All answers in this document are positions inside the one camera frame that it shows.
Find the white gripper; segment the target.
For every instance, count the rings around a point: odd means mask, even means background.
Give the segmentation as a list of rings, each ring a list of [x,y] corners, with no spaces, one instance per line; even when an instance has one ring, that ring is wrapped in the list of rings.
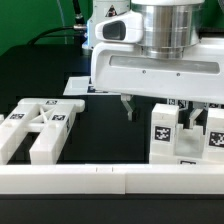
[[[205,127],[206,103],[224,104],[224,39],[204,38],[181,59],[152,59],[138,45],[100,43],[92,53],[91,80],[97,90],[122,93],[129,121],[136,109],[132,95],[139,95],[195,101],[189,128]]]

